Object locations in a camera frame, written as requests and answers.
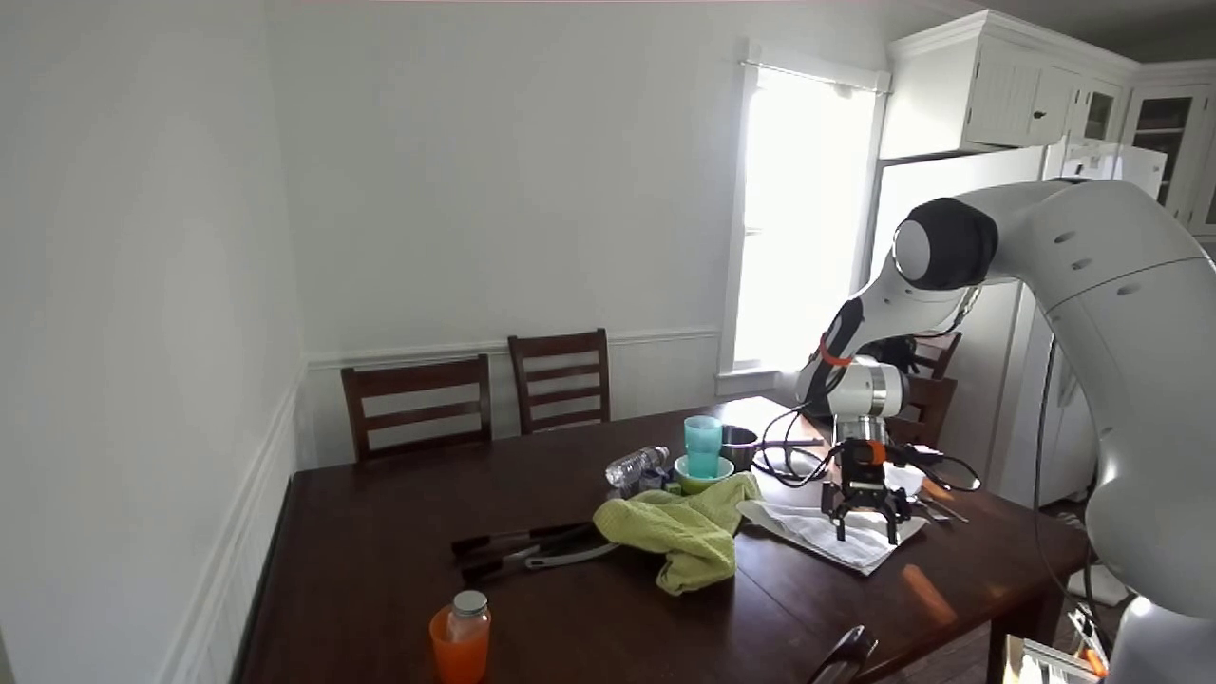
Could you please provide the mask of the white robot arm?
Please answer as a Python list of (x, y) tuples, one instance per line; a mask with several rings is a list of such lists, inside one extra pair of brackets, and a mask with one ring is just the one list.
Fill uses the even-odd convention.
[(1099, 559), (1158, 609), (1216, 615), (1216, 265), (1130, 183), (1011, 183), (905, 211), (877, 276), (797, 369), (797, 409), (874, 340), (943, 334), (986, 279), (1033, 291), (1092, 406)]

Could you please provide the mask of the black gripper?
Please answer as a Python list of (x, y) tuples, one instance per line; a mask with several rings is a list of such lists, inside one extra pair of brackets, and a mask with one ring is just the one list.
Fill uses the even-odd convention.
[(843, 436), (830, 447), (830, 464), (838, 468), (838, 479), (824, 487), (821, 509), (838, 524), (838, 539), (843, 539), (843, 515), (848, 509), (877, 509), (884, 514), (884, 534), (891, 542), (900, 542), (905, 515), (905, 493), (884, 481), (884, 444)]

